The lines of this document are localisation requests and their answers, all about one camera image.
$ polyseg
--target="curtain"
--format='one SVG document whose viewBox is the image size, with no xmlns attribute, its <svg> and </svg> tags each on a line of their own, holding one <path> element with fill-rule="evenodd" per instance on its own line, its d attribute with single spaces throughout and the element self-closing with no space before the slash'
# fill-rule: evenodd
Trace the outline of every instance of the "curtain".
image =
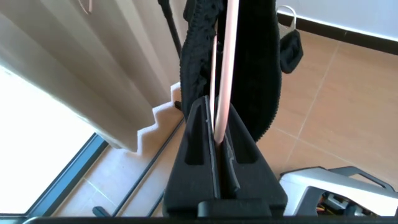
<svg viewBox="0 0 398 224">
<path fill-rule="evenodd" d="M 181 42 L 185 1 L 170 1 Z M 156 0 L 0 1 L 0 64 L 90 123 L 115 148 L 137 150 L 137 130 L 170 101 L 179 61 Z"/>
</svg>

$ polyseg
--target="curtain fold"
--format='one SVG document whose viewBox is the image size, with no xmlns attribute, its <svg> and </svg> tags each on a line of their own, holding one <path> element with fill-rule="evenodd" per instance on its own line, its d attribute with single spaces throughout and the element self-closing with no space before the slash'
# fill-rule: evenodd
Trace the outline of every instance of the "curtain fold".
<svg viewBox="0 0 398 224">
<path fill-rule="evenodd" d="M 170 1 L 180 38 L 185 1 Z M 90 123 L 115 148 L 137 150 L 137 130 L 170 101 L 179 61 L 157 1 L 0 1 L 0 63 Z"/>
</svg>

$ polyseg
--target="black handle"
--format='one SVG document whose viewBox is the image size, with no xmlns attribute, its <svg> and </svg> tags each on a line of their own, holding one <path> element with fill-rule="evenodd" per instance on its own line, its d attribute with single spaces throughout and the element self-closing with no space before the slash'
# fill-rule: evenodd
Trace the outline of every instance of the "black handle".
<svg viewBox="0 0 398 224">
<path fill-rule="evenodd" d="M 361 169 L 359 169 L 357 167 L 354 167 L 354 166 L 334 168 L 334 169 L 330 169 L 329 171 L 330 172 L 334 172 L 336 174 L 341 174 L 341 175 L 344 175 L 344 176 L 347 176 L 347 177 L 350 177 L 350 176 L 355 175 L 355 174 L 359 174 L 359 175 L 361 175 L 361 176 L 363 176 L 363 177 L 365 177 L 365 178 L 377 183 L 381 187 L 384 187 L 387 190 L 395 192 L 394 188 L 391 185 L 385 183 L 384 181 L 378 179 L 377 177 L 374 177 L 374 176 L 368 174 L 367 172 L 365 172 L 365 171 L 363 171 L 363 170 L 361 170 Z"/>
</svg>

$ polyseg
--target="black rod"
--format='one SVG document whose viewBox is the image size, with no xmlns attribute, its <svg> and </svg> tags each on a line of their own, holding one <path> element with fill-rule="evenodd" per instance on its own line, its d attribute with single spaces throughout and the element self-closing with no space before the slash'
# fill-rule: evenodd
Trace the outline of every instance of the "black rod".
<svg viewBox="0 0 398 224">
<path fill-rule="evenodd" d="M 164 196 L 164 191 L 161 193 L 161 195 L 159 196 L 159 198 L 157 198 L 155 204 L 154 204 L 154 205 L 152 206 L 152 208 L 149 210 L 147 217 L 151 217 L 151 216 L 154 214 L 156 208 L 159 206 L 160 202 L 162 201 L 163 196 Z"/>
<path fill-rule="evenodd" d="M 181 47 L 180 38 L 178 37 L 177 28 L 175 27 L 175 23 L 173 20 L 173 12 L 172 12 L 172 8 L 170 7 L 170 1 L 169 0 L 157 0 L 157 2 L 162 7 L 163 15 L 166 18 L 167 25 L 169 26 L 170 33 L 173 37 L 173 42 L 174 42 L 175 49 L 177 50 L 178 58 L 180 58 L 182 47 Z"/>
<path fill-rule="evenodd" d="M 116 217 L 116 215 L 118 215 L 118 213 L 120 212 L 120 210 L 123 208 L 124 204 L 129 200 L 129 197 L 131 196 L 131 194 L 133 193 L 133 191 L 137 188 L 137 186 L 140 184 L 141 180 L 145 177 L 145 175 L 148 173 L 149 169 L 152 167 L 152 165 L 154 165 L 154 163 L 156 162 L 157 158 L 161 155 L 161 153 L 163 152 L 163 150 L 166 148 L 166 146 L 168 145 L 168 143 L 171 141 L 171 139 L 173 138 L 173 136 L 175 135 L 175 133 L 178 131 L 178 129 L 181 127 L 181 125 L 183 124 L 184 119 L 182 118 L 181 121 L 179 122 L 179 124 L 174 128 L 173 132 L 171 133 L 171 135 L 167 138 L 166 142 L 163 143 L 162 147 L 159 149 L 159 151 L 157 151 L 156 155 L 152 158 L 152 160 L 149 162 L 148 166 L 144 169 L 144 171 L 142 172 L 142 174 L 138 177 L 138 179 L 136 180 L 136 182 L 134 183 L 134 185 L 131 187 L 131 189 L 129 190 L 129 192 L 126 194 L 126 196 L 124 196 L 122 202 L 118 205 L 118 207 L 115 209 L 115 211 L 112 214 L 112 217 Z"/>
</svg>

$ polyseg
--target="black fabric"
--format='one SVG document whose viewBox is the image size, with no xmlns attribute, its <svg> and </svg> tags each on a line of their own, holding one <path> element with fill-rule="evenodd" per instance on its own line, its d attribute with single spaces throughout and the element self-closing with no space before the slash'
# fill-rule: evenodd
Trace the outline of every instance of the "black fabric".
<svg viewBox="0 0 398 224">
<path fill-rule="evenodd" d="M 280 67 L 284 73 L 292 73 L 303 55 L 304 52 L 298 30 L 289 32 L 280 40 Z"/>
<path fill-rule="evenodd" d="M 189 28 L 180 61 L 185 119 L 192 103 L 210 92 L 214 24 L 218 19 L 218 40 L 223 43 L 227 4 L 222 0 L 189 1 L 194 8 L 185 8 Z M 255 141 L 269 129 L 279 104 L 282 82 L 279 41 L 275 0 L 240 1 L 231 102 Z M 218 52 L 222 52 L 222 44 L 219 47 Z M 217 77 L 221 61 L 219 54 Z"/>
</svg>

